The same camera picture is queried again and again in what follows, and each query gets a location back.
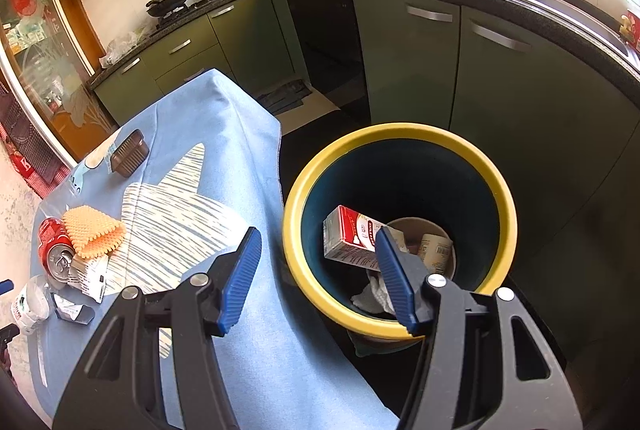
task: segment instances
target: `countertop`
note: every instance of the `countertop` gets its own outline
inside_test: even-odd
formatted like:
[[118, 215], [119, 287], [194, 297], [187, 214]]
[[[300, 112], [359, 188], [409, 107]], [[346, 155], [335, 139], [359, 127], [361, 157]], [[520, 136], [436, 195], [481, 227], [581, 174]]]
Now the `countertop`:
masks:
[[95, 87], [99, 86], [104, 80], [106, 80], [109, 76], [111, 76], [115, 71], [117, 71], [119, 68], [126, 65], [130, 60], [133, 60], [142, 51], [144, 51], [151, 45], [155, 44], [159, 39], [164, 38], [169, 33], [172, 33], [173, 31], [175, 31], [176, 29], [180, 29], [183, 25], [191, 22], [192, 20], [195, 20], [196, 18], [199, 18], [204, 14], [207, 14], [208, 12], [213, 11], [214, 9], [217, 9], [219, 7], [225, 6], [226, 4], [229, 4], [230, 2], [233, 2], [233, 1], [234, 0], [211, 0], [210, 2], [207, 2], [204, 6], [201, 6], [189, 13], [185, 13], [178, 20], [173, 22], [171, 25], [158, 30], [157, 32], [153, 33], [149, 38], [140, 42], [140, 44], [138, 44], [135, 47], [135, 49], [131, 50], [129, 53], [124, 55], [120, 60], [117, 61], [116, 64], [113, 64], [112, 66], [106, 69], [103, 69], [98, 73], [95, 73], [94, 76], [92, 76], [89, 80], [87, 80], [85, 85], [89, 90], [94, 90]]
[[[213, 10], [224, 6], [233, 0], [214, 0], [185, 15], [181, 20], [162, 29], [151, 36], [132, 52], [127, 54], [116, 65], [103, 70], [88, 83], [90, 89], [95, 89], [108, 76], [122, 67], [137, 54], [148, 48], [155, 41], [168, 35], [187, 22]], [[527, 0], [441, 0], [459, 6], [467, 6], [487, 12], [517, 24], [555, 43], [572, 55], [598, 71], [602, 76], [616, 86], [628, 99], [640, 108], [640, 64], [638, 56], [632, 54], [624, 57], [606, 42], [599, 41], [592, 35], [585, 33], [571, 20], [564, 20], [561, 16], [537, 7]]]

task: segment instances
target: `cabinet handle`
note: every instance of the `cabinet handle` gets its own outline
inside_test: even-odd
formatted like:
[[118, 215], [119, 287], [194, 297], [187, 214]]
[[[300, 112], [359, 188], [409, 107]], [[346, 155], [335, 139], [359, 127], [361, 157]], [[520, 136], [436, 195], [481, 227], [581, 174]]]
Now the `cabinet handle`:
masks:
[[519, 42], [517, 40], [514, 40], [513, 38], [509, 38], [508, 36], [501, 35], [500, 33], [492, 31], [491, 29], [487, 29], [474, 22], [471, 23], [471, 30], [477, 35], [480, 35], [481, 37], [486, 38], [491, 42], [500, 44], [507, 49], [520, 51], [521, 53], [531, 51], [531, 46], [529, 44], [525, 44], [524, 42]]
[[419, 7], [407, 6], [406, 12], [410, 15], [421, 16], [428, 20], [436, 20], [437, 22], [453, 22], [453, 15], [449, 13], [436, 13], [435, 11], [427, 11]]
[[220, 11], [214, 13], [213, 15], [211, 15], [211, 18], [215, 18], [217, 16], [220, 15], [224, 15], [225, 13], [228, 13], [229, 11], [231, 11], [234, 7], [233, 6], [229, 6], [229, 7], [225, 7], [225, 9], [221, 9]]
[[169, 51], [169, 54], [172, 55], [174, 53], [177, 53], [180, 49], [182, 49], [183, 47], [187, 47], [187, 45], [189, 45], [190, 43], [191, 43], [191, 39], [189, 38], [189, 39], [185, 40], [184, 42], [182, 42], [180, 45], [178, 45], [178, 46], [174, 47], [173, 49], [171, 49]]
[[206, 69], [203, 67], [200, 70], [196, 71], [195, 73], [193, 73], [191, 76], [187, 76], [184, 79], [184, 82], [186, 84], [188, 84], [191, 80], [193, 80], [194, 78], [197, 78], [198, 76], [200, 76]]
[[136, 58], [135, 60], [133, 60], [128, 66], [126, 66], [122, 72], [120, 74], [124, 74], [126, 73], [130, 68], [132, 68], [135, 64], [137, 64], [140, 61], [140, 58]]

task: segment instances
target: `glass cabinet door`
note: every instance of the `glass cabinet door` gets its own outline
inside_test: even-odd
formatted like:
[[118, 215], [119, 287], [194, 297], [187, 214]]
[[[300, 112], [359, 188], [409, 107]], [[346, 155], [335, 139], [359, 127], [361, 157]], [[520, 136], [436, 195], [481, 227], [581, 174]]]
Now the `glass cabinet door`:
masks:
[[0, 39], [15, 74], [53, 135], [76, 159], [116, 124], [84, 83], [90, 74], [54, 0], [0, 0]]

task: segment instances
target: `white striped pattern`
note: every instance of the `white striped pattern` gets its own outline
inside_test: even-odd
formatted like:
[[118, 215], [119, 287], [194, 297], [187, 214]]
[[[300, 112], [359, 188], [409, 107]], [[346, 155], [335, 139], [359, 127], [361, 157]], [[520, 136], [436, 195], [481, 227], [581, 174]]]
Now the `white striped pattern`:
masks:
[[[193, 147], [158, 185], [133, 183], [122, 200], [127, 235], [109, 260], [105, 294], [137, 285], [145, 293], [173, 289], [182, 275], [213, 253], [236, 246], [246, 221], [223, 203], [198, 195], [204, 145]], [[161, 356], [171, 346], [160, 335]]]

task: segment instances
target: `red soda can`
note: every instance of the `red soda can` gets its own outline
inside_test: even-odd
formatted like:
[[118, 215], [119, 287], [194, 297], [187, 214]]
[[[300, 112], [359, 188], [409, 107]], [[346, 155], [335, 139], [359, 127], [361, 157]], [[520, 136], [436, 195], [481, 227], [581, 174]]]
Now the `red soda can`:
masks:
[[47, 217], [38, 229], [38, 256], [47, 273], [59, 282], [69, 280], [69, 267], [76, 252], [64, 224], [55, 217]]

